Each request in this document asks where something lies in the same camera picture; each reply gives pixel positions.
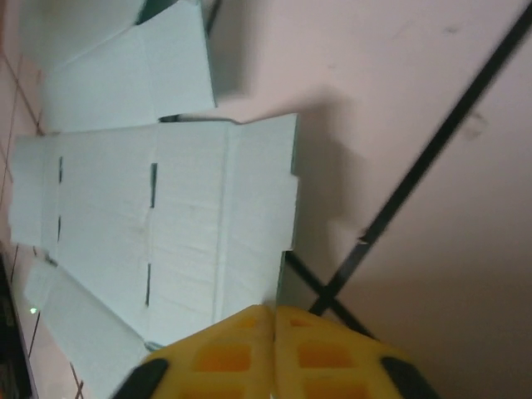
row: black metal rod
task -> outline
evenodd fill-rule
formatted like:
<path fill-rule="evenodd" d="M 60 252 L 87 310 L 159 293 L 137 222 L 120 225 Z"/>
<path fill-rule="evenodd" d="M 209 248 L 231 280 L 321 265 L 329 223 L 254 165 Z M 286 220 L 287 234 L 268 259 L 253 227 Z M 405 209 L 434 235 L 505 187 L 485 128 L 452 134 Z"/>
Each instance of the black metal rod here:
<path fill-rule="evenodd" d="M 39 327 L 39 322 L 41 321 L 41 312 L 37 315 L 37 320 L 35 322 L 35 328 L 33 329 L 32 343 L 30 344 L 30 349 L 27 351 L 27 357 L 29 358 L 32 355 L 33 343 L 35 343 L 35 336 L 37 335 L 37 329 Z"/>
<path fill-rule="evenodd" d="M 358 244 L 340 265 L 338 271 L 323 290 L 320 298 L 311 307 L 311 312 L 323 314 L 330 307 L 332 299 L 338 295 L 346 282 L 351 278 L 358 265 L 366 257 L 370 248 L 376 243 L 382 232 L 397 214 L 397 211 L 417 187 L 425 173 L 430 169 L 451 137 L 455 134 L 458 127 L 460 127 L 464 119 L 470 114 L 472 108 L 503 69 L 519 44 L 522 43 L 531 25 L 532 2 L 522 12 L 521 16 L 508 31 L 502 42 L 500 42 L 487 63 L 480 69 L 480 72 L 470 84 L 469 88 L 456 103 L 455 107 L 443 121 L 402 182 L 396 187 L 384 207 L 377 214 L 377 217 L 367 228 L 364 236 L 359 239 Z"/>
<path fill-rule="evenodd" d="M 294 272 L 318 295 L 322 292 L 323 286 L 318 278 L 305 266 L 303 261 L 292 251 L 285 254 L 288 265 L 290 265 Z M 364 327 L 343 305 L 336 299 L 331 302 L 331 310 L 338 316 L 340 320 L 353 331 L 361 333 L 367 337 L 374 338 L 370 331 Z"/>
<path fill-rule="evenodd" d="M 13 259 L 13 268 L 11 269 L 11 277 L 9 278 L 9 282 L 11 285 L 13 284 L 13 278 L 15 277 L 15 268 L 17 267 L 17 256 L 18 256 L 18 244 L 17 249 L 15 249 L 15 258 Z"/>

